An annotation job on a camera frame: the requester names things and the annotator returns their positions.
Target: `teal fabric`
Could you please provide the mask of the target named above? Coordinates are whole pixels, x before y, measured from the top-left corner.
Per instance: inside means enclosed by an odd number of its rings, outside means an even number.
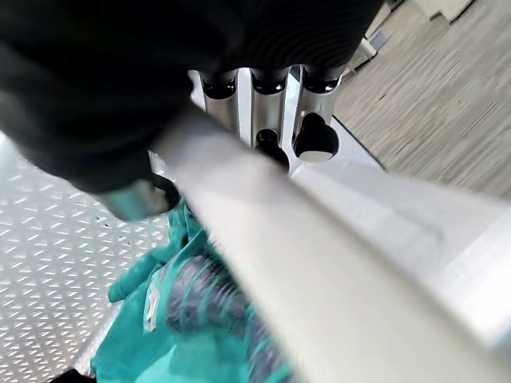
[[[173,334],[163,322],[147,331],[146,296],[151,281],[160,280],[151,277],[165,264],[178,265],[209,247],[207,233],[184,203],[171,212],[169,222],[171,243],[150,251],[110,288],[111,302],[125,301],[91,362],[97,381],[246,383],[247,351],[240,339],[223,332]],[[172,279],[166,282],[159,291],[171,288]]]
[[[184,202],[169,223],[170,244],[151,250],[109,289],[111,302],[124,302],[92,360],[97,381],[293,382],[288,361]]]

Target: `silver metal tube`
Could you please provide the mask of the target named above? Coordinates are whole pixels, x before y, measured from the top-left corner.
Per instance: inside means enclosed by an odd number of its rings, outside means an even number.
[[[310,381],[509,381],[422,288],[198,108],[155,150]]]
[[[257,135],[264,129],[276,133],[277,143],[282,140],[284,107],[286,100],[287,73],[284,74],[279,89],[275,93],[260,93],[254,87],[252,75],[252,110],[251,110],[251,146],[257,146]]]
[[[231,132],[240,136],[240,118],[238,116],[238,89],[237,89],[237,73],[234,73],[233,81],[233,92],[228,97],[210,97],[204,86],[204,103],[206,105],[206,111],[224,126],[226,126]],[[214,84],[213,87],[222,87],[222,84]]]
[[[317,114],[324,119],[325,124],[330,124],[334,114],[335,98],[337,97],[337,92],[339,91],[339,87],[341,86],[342,82],[341,76],[337,80],[337,84],[328,92],[315,93],[304,87],[304,72],[305,69],[302,69],[300,74],[300,91],[298,95],[298,105],[296,107],[295,115],[295,136],[298,136],[300,133],[302,129],[303,118],[309,113]]]

